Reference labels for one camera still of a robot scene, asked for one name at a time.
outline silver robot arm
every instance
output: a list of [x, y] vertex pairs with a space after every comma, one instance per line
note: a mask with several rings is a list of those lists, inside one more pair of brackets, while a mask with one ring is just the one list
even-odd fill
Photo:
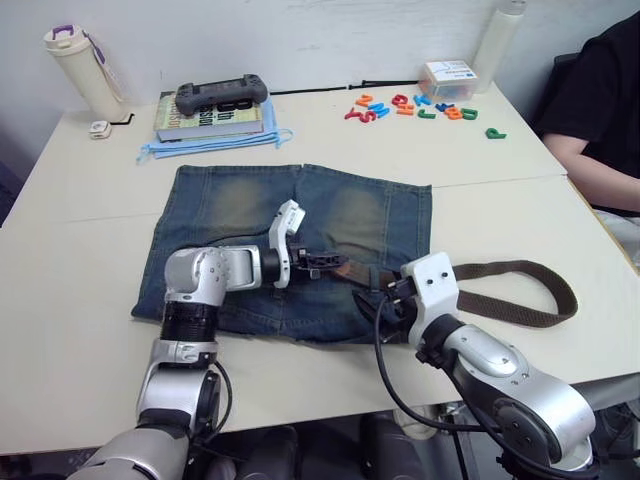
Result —
[[458, 287], [449, 257], [428, 255], [404, 265], [401, 275], [417, 305], [409, 332], [417, 358], [437, 368], [449, 362], [445, 371], [456, 387], [526, 458], [563, 471], [589, 466], [595, 417], [586, 400], [530, 365], [514, 345], [457, 320]]
[[71, 480], [179, 480], [192, 440], [217, 431], [220, 380], [218, 308], [227, 292], [289, 284], [286, 237], [305, 212], [293, 200], [278, 210], [269, 249], [255, 245], [188, 248], [165, 265], [165, 308], [153, 342], [136, 413], [137, 427], [100, 448]]

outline water bottle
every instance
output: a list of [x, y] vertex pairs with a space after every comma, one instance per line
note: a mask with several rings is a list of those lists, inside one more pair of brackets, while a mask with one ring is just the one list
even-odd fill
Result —
[[99, 119], [124, 120], [127, 111], [121, 103], [117, 79], [102, 51], [81, 27], [56, 27], [46, 33], [44, 43]]
[[525, 0], [504, 0], [493, 14], [471, 67], [478, 76], [476, 93], [483, 93], [489, 88], [526, 7]]

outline table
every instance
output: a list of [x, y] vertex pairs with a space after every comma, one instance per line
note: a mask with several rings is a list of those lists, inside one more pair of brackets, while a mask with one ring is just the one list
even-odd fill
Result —
[[[564, 176], [441, 187], [433, 201], [432, 251], [446, 250], [454, 263], [543, 263], [580, 303], [574, 318], [551, 329], [465, 313], [463, 321], [516, 344], [533, 365], [567, 382], [640, 370], [640, 280]], [[0, 453], [100, 445], [134, 424], [159, 328], [132, 321], [129, 311], [157, 219], [26, 222], [0, 231]], [[551, 308], [542, 287], [515, 274], [462, 286], [472, 285]], [[227, 430], [394, 407], [371, 346], [219, 341], [236, 399]], [[458, 398], [409, 347], [387, 347], [385, 358], [408, 404]]]
[[[273, 97], [281, 127], [295, 132], [273, 145], [150, 160], [136, 165], [153, 136], [155, 106], [134, 108], [129, 126], [107, 140], [91, 140], [87, 113], [67, 113], [58, 124], [5, 226], [162, 213], [175, 171], [189, 165], [315, 163], [350, 173], [434, 187], [535, 178], [565, 173], [493, 85], [467, 102], [477, 120], [434, 120], [389, 114], [370, 124], [343, 116], [364, 92], [390, 104], [413, 85]], [[508, 134], [488, 140], [489, 127]]]

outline floor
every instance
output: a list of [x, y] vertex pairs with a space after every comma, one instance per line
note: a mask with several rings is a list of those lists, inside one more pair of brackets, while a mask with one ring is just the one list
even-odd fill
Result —
[[[629, 424], [629, 417], [619, 408], [607, 409], [598, 413], [596, 434], [601, 434], [599, 443], [611, 444], [612, 451], [631, 449], [633, 428], [624, 429]], [[296, 424], [301, 443], [305, 438], [312, 438], [316, 444], [322, 444], [323, 451], [330, 457], [329, 463], [338, 466], [340, 476], [334, 480], [363, 479], [353, 452], [357, 450], [359, 438], [360, 415], [333, 418], [317, 422]], [[238, 432], [220, 436], [223, 442], [218, 450], [234, 456], [246, 456], [247, 445], [255, 443], [256, 435], [263, 435], [265, 430]], [[502, 467], [495, 461], [500, 456], [500, 449], [491, 439], [483, 434], [469, 433], [459, 436], [462, 458], [459, 461], [451, 435], [438, 433], [429, 440], [413, 441], [416, 452], [422, 461], [429, 479], [440, 480], [510, 480]], [[26, 475], [53, 473], [67, 476], [73, 473], [93, 453], [94, 450], [77, 450], [65, 452], [49, 452], [22, 457], [0, 457], [0, 479], [29, 478]], [[601, 480], [637, 480], [640, 478], [640, 467], [633, 460], [611, 460], [603, 465]]]

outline belt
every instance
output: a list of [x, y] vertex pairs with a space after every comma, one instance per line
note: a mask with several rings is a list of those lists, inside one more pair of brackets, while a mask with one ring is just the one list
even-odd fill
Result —
[[[457, 280], [470, 280], [503, 273], [524, 273], [544, 285], [553, 296], [558, 313], [543, 312], [498, 298], [460, 290], [458, 309], [527, 327], [548, 328], [567, 320], [578, 311], [578, 301], [569, 284], [556, 272], [528, 260], [508, 262], [466, 263], [453, 267]], [[349, 261], [333, 275], [371, 290], [386, 290], [389, 283], [400, 277], [390, 270], [378, 270], [362, 263]]]

